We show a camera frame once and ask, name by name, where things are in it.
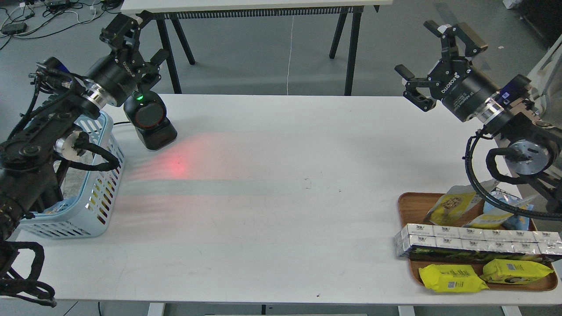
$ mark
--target plastic basket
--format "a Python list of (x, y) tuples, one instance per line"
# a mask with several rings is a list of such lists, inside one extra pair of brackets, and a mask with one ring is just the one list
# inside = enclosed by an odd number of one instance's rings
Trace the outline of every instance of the plastic basket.
[[(20, 227), (27, 232), (50, 239), (95, 237), (109, 225), (125, 163), (111, 134), (113, 120), (102, 111), (97, 120), (81, 116), (76, 124), (90, 134), (91, 142), (116, 156), (121, 166), (111, 171), (86, 172), (77, 196), (65, 198), (43, 213), (34, 213), (35, 218), (21, 220)], [(100, 155), (93, 156), (92, 165), (101, 162), (104, 159)]]

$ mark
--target logo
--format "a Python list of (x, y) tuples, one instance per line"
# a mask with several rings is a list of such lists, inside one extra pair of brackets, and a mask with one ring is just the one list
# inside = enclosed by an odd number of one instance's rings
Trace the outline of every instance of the logo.
[(457, 81), (458, 78), (460, 78), (459, 73), (455, 72), (451, 81), (449, 81), (447, 85), (443, 89), (441, 89), (441, 93), (447, 92), (447, 90), (451, 88), (451, 86), (455, 83), (455, 81)]
[(129, 65), (127, 65), (126, 62), (123, 62), (123, 66), (125, 67), (125, 70), (129, 73), (129, 75), (131, 77), (135, 77), (135, 74), (133, 74), (133, 71), (131, 70), (131, 67), (129, 67)]

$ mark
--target brown tray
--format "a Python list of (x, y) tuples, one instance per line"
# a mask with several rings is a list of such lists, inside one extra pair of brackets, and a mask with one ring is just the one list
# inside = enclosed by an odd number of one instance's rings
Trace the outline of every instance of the brown tray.
[[(424, 222), (425, 215), (427, 212), (437, 203), (437, 200), (443, 196), (443, 193), (415, 193), (407, 192), (402, 194), (398, 198), (398, 213), (400, 214), (400, 222), (402, 226), (412, 223), (412, 224), (429, 224), (433, 225), (431, 222)], [(484, 206), (484, 201), (476, 204), (471, 210), (466, 212), (458, 221), (456, 221), (451, 226), (461, 227), (462, 225), (468, 223), (470, 220), (476, 218), (478, 215), (482, 214), (482, 209)], [(529, 224), (530, 231), (536, 231), (533, 221), (531, 220)], [(414, 278), (423, 285), (422, 279), (420, 278), (419, 268), (425, 268), (430, 264), (446, 264), (440, 261), (412, 261), (410, 262), (410, 272)], [(470, 264), (476, 274), (482, 274), (482, 268), (484, 264), (473, 263)], [(550, 291), (556, 288), (558, 285), (558, 276), (556, 272), (553, 272), (546, 277), (535, 281), (530, 284), (525, 285), (509, 285), (501, 283), (486, 283), (490, 290), (517, 290), (517, 291)]]

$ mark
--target table leg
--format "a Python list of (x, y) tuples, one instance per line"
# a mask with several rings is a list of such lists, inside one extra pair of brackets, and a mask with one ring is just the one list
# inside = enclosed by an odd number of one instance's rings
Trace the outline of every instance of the table leg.
[(504, 311), (505, 316), (521, 316), (518, 306), (502, 306), (501, 310)]
[(189, 64), (195, 65), (195, 58), (193, 58), (193, 54), (191, 53), (191, 48), (189, 47), (189, 44), (187, 43), (187, 39), (185, 38), (185, 33), (183, 32), (182, 25), (179, 24), (179, 20), (177, 19), (172, 19), (172, 25), (176, 30), (176, 34), (178, 35), (179, 42), (182, 44), (183, 51), (187, 56), (187, 60), (189, 61)]
[(163, 316), (165, 308), (165, 303), (150, 303), (147, 316)]
[(398, 315), (400, 316), (416, 316), (413, 306), (398, 306)]
[(357, 56), (357, 41), (359, 40), (359, 26), (361, 25), (361, 12), (353, 13), (351, 22), (350, 52), (347, 58), (346, 89), (344, 96), (351, 95), (353, 86), (353, 74), (355, 72), (355, 57)]
[(172, 48), (170, 46), (170, 38), (168, 37), (168, 30), (166, 30), (166, 21), (156, 20), (156, 25), (158, 25), (158, 33), (160, 33), (162, 48), (170, 53), (170, 55), (166, 59), (166, 64), (168, 65), (168, 72), (170, 73), (170, 79), (172, 81), (172, 87), (174, 88), (174, 93), (181, 94), (182, 88), (179, 84), (178, 70), (175, 67), (174, 55), (172, 54)]
[(339, 39), (342, 37), (343, 26), (346, 23), (347, 13), (340, 13), (338, 19), (338, 25), (336, 26), (336, 33), (334, 34), (334, 39), (332, 40), (332, 47), (330, 49), (330, 59), (336, 57), (336, 51), (338, 50)]

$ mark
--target white tabletop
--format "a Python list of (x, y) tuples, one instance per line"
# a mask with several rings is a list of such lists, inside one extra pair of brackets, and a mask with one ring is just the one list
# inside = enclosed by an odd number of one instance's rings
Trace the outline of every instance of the white tabletop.
[(125, 0), (121, 12), (126, 15), (147, 10), (158, 12), (249, 10), (265, 8), (300, 8), (334, 6), (368, 6), (392, 4), (393, 0)]
[(105, 234), (20, 234), (45, 247), (40, 280), (58, 299), (562, 303), (560, 287), (437, 295), (395, 257), (398, 197), (468, 184), (461, 157), (478, 122), (443, 106), (423, 113), (402, 97), (162, 98), (174, 143), (151, 152), (131, 125), (114, 128), (128, 160)]

